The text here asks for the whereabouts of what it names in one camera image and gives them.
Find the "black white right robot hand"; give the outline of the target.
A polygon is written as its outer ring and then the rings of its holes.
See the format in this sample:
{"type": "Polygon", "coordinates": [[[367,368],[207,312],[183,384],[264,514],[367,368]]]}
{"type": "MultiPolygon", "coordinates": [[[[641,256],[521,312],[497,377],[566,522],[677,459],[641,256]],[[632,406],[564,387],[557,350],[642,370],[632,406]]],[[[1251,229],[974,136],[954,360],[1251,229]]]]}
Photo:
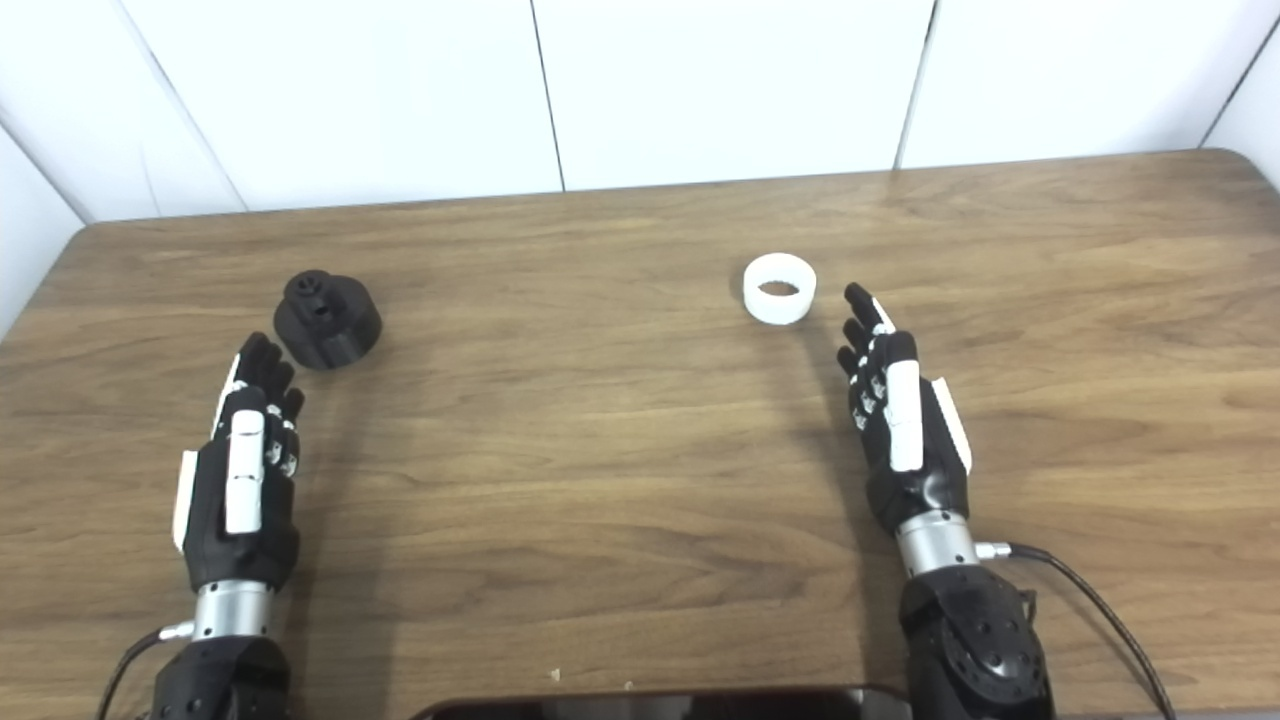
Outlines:
{"type": "Polygon", "coordinates": [[[972,447],[945,378],[922,374],[913,333],[897,328],[859,283],[837,361],[869,477],[867,500],[888,533],[927,512],[969,514],[972,447]]]}

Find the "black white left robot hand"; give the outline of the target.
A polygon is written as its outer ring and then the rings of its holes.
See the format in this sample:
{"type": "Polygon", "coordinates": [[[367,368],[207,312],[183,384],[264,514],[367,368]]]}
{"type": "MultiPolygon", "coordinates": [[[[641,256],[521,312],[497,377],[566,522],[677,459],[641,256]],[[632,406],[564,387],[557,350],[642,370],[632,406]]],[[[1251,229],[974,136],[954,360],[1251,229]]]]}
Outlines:
{"type": "Polygon", "coordinates": [[[232,359],[207,442],[184,451],[172,524],[193,591],[243,580],[279,591],[300,557],[293,519],[305,393],[262,332],[232,359]]]}

